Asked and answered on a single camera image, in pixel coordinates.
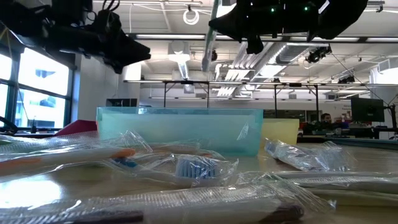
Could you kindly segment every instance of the white wall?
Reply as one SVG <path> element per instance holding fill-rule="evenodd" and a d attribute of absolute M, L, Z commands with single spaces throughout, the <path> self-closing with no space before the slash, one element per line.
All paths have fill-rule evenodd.
<path fill-rule="evenodd" d="M 105 106 L 109 98 L 139 99 L 138 83 L 123 83 L 123 75 L 115 74 L 97 59 L 77 57 L 76 65 L 72 121 L 94 121 L 97 107 Z"/>
<path fill-rule="evenodd" d="M 163 91 L 160 88 L 142 88 L 141 89 L 141 97 L 140 97 L 140 105 L 151 105 L 153 107 L 163 107 L 163 99 L 149 99 L 152 97 L 163 97 Z M 196 93 L 203 93 L 204 91 L 196 88 Z M 195 95 L 184 95 L 182 89 L 171 89 L 167 92 L 168 97 L 195 97 Z M 264 95 L 259 96 L 258 98 L 266 98 Z M 235 101 L 235 100 L 210 100 L 211 108 L 253 108 L 253 109 L 269 109 L 274 110 L 275 104 L 272 99 L 272 94 L 269 101 L 264 100 L 250 100 L 250 101 Z M 169 108 L 206 108 L 207 101 L 206 100 L 174 100 L 174 99 L 166 99 L 166 107 Z M 315 104 L 315 100 L 313 101 L 278 101 L 277 102 L 278 110 L 316 110 L 317 106 Z M 349 101 L 328 101 L 328 102 L 319 102 L 319 110 L 322 113 L 330 113 L 332 118 L 341 117 L 341 114 L 346 113 L 348 110 L 351 110 L 351 103 Z"/>

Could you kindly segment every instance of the translucent blue container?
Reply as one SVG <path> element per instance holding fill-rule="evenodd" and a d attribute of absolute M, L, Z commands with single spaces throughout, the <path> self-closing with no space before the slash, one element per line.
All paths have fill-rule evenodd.
<path fill-rule="evenodd" d="M 101 133 L 135 131 L 149 144 L 197 139 L 224 156 L 255 156 L 262 110 L 109 107 L 98 108 L 97 122 Z"/>

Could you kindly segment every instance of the computer monitor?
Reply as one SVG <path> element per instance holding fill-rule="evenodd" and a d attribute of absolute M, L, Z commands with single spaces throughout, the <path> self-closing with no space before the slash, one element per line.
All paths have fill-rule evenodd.
<path fill-rule="evenodd" d="M 384 104 L 382 100 L 351 98 L 353 121 L 384 122 Z"/>

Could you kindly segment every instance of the ceiling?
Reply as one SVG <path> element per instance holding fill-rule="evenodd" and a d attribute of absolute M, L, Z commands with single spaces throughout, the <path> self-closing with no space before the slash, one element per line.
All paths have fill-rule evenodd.
<path fill-rule="evenodd" d="M 26 4 L 37 5 L 49 0 L 25 1 Z M 213 0 L 201 0 L 202 7 L 195 6 L 194 9 L 210 11 Z M 384 10 L 398 11 L 398 1 L 385 0 Z M 102 3 L 94 3 L 94 10 L 99 11 Z M 161 6 L 149 5 L 155 10 L 146 9 L 132 4 L 122 4 L 115 11 L 121 17 L 123 29 L 126 33 L 174 33 L 174 34 L 206 34 L 210 16 L 200 13 L 200 19 L 195 25 L 188 25 L 183 21 L 183 13 L 186 6 L 168 6 L 166 10 L 183 9 L 182 11 L 162 12 Z M 345 30 L 342 35 L 366 35 L 366 36 L 398 36 L 396 13 L 364 12 L 360 19 Z M 142 74 L 149 78 L 164 78 L 170 76 L 173 70 L 178 70 L 175 62 L 168 60 L 168 43 L 170 41 L 145 40 L 140 41 L 151 48 L 152 58 L 141 62 Z M 204 41 L 189 41 L 191 60 L 187 62 L 189 70 L 201 70 L 203 58 Z M 346 68 L 355 68 L 356 76 L 366 82 L 369 80 L 369 69 L 386 57 L 398 55 L 397 44 L 331 44 L 334 56 L 329 55 L 320 63 L 308 65 L 304 61 L 306 55 L 301 55 L 293 65 L 283 70 L 283 82 L 327 82 L 333 75 L 339 74 Z M 233 61 L 239 52 L 240 44 L 237 42 L 216 42 L 213 48 L 218 53 L 218 59 L 211 64 L 214 71 L 217 63 Z"/>

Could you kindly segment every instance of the table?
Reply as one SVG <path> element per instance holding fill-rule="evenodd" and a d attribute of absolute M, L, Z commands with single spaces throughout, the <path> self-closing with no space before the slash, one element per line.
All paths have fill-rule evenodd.
<path fill-rule="evenodd" d="M 313 147 L 314 144 L 301 144 Z M 346 147 L 357 159 L 355 171 L 396 172 L 398 153 L 379 149 Z M 293 167 L 275 161 L 263 150 L 257 157 L 240 157 L 238 170 L 287 171 Z M 84 165 L 67 167 L 56 172 L 26 177 L 0 184 L 0 207 L 28 206 L 61 198 L 112 197 L 127 194 L 174 190 L 176 187 L 153 183 L 150 180 L 130 178 L 109 167 Z M 353 195 L 344 190 L 329 190 L 315 194 L 325 199 L 337 200 L 337 211 L 323 223 L 396 223 L 398 199 L 369 198 Z M 319 220 L 304 223 L 319 223 Z"/>

